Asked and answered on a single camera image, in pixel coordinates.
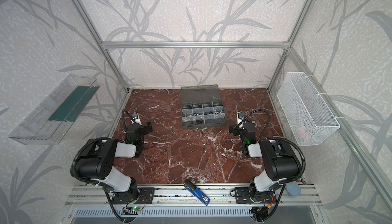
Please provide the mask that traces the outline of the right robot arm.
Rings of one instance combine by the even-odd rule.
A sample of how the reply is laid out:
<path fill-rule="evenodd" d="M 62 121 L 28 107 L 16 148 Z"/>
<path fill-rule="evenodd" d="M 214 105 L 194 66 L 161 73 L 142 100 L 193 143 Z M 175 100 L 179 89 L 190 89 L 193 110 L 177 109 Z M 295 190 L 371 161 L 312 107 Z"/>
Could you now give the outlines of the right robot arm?
<path fill-rule="evenodd" d="M 276 202 L 275 190 L 285 183 L 294 182 L 304 173 L 306 161 L 302 151 L 283 137 L 256 139 L 255 125 L 230 126 L 229 133 L 240 137 L 245 156 L 261 158 L 263 171 L 248 187 L 236 187 L 238 204 Z"/>

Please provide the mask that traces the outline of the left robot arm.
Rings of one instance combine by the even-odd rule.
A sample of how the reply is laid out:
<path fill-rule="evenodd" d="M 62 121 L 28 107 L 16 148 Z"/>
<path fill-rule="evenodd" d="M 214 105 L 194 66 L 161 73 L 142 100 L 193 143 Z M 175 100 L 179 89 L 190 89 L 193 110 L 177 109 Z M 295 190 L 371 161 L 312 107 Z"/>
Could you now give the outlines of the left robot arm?
<path fill-rule="evenodd" d="M 152 124 L 133 123 L 126 129 L 125 140 L 100 137 L 89 139 L 77 152 L 70 174 L 77 180 L 102 186 L 123 201 L 133 202 L 140 196 L 136 180 L 124 175 L 113 164 L 115 158 L 138 158 L 144 149 L 145 136 L 153 132 Z"/>

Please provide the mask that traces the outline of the grey compartment organizer box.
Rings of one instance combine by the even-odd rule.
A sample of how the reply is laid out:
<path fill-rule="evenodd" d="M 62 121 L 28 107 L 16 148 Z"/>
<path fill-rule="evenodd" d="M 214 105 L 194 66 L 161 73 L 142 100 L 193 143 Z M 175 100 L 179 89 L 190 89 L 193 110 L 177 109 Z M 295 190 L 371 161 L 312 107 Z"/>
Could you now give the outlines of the grey compartment organizer box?
<path fill-rule="evenodd" d="M 226 110 L 218 85 L 181 88 L 182 128 L 219 127 L 227 124 Z"/>

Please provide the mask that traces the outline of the pink object in basket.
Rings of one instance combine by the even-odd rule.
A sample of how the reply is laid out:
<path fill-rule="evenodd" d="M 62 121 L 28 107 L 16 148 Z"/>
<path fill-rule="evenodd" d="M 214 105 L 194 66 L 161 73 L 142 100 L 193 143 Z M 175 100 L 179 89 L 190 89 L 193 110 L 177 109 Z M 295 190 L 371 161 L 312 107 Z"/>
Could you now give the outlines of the pink object in basket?
<path fill-rule="evenodd" d="M 309 132 L 308 132 L 306 127 L 299 127 L 297 131 L 298 131 L 298 135 L 303 140 L 308 140 L 310 138 L 310 134 L 309 134 Z"/>

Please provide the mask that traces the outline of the blue black utility knife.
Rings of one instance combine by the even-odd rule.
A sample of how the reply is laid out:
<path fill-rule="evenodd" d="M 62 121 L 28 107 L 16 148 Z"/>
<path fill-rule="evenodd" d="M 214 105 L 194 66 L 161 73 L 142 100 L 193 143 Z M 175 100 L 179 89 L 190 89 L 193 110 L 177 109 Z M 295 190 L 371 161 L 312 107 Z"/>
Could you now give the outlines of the blue black utility knife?
<path fill-rule="evenodd" d="M 205 206 L 209 205 L 210 198 L 200 188 L 198 188 L 191 180 L 186 179 L 184 181 L 184 187 L 199 201 L 201 201 Z"/>

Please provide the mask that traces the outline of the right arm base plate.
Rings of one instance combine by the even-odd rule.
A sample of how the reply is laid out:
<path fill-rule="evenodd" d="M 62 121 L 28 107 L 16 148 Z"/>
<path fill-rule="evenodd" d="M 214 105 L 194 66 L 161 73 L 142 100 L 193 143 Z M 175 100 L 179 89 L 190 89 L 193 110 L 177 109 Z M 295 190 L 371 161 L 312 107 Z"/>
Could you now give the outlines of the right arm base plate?
<path fill-rule="evenodd" d="M 275 204 L 277 196 L 274 191 L 257 191 L 251 186 L 234 188 L 234 197 L 237 204 Z"/>

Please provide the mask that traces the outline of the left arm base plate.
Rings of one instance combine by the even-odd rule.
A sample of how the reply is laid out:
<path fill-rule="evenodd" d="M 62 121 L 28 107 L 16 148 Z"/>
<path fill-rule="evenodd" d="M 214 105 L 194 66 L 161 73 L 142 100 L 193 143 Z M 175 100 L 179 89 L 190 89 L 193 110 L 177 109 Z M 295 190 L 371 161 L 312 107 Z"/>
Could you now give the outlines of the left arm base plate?
<path fill-rule="evenodd" d="M 154 187 L 141 187 L 135 192 L 114 192 L 111 199 L 112 204 L 152 204 L 154 198 L 155 188 Z"/>

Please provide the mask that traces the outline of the clear acrylic wall shelf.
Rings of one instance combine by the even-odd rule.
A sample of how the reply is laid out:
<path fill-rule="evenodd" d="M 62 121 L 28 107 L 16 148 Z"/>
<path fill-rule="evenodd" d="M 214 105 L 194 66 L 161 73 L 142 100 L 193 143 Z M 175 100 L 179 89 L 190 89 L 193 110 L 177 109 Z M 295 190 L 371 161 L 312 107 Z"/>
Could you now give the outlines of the clear acrylic wall shelf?
<path fill-rule="evenodd" d="M 96 78 L 68 75 L 9 138 L 24 145 L 57 145 L 100 87 Z"/>

